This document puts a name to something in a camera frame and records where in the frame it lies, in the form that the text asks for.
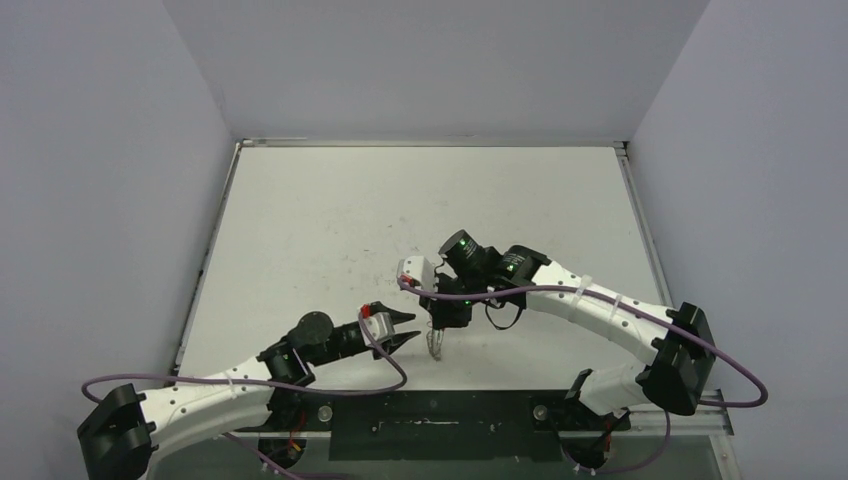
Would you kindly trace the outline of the large keyring with small rings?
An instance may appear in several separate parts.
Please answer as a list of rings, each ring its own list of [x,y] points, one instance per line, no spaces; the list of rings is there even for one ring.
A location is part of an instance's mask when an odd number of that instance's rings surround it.
[[[438,327],[434,319],[429,320],[428,328],[429,330],[426,334],[428,353],[433,360],[441,361],[444,329]]]

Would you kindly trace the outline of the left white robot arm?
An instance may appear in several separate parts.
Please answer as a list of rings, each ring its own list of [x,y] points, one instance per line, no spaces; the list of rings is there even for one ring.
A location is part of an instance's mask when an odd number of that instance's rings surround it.
[[[188,446],[242,429],[290,428],[314,393],[314,368],[365,352],[392,353],[416,332],[396,327],[415,319],[380,302],[360,308],[355,322],[336,326],[312,311],[255,356],[202,378],[168,377],[166,387],[137,390],[133,376],[102,399],[77,429],[89,478],[140,479],[156,462]]]

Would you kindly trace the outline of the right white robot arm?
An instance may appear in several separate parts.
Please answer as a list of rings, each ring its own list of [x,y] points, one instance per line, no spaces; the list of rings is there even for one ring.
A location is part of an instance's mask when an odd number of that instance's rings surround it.
[[[628,364],[578,374],[565,397],[565,414],[575,427],[591,428],[604,416],[643,404],[680,416],[696,412],[716,359],[699,307],[641,302],[526,246],[499,252],[464,230],[449,237],[438,255],[450,273],[423,256],[407,257],[397,268],[399,285],[414,291],[435,330],[466,327],[476,304],[512,304],[519,314],[566,320],[633,356]]]

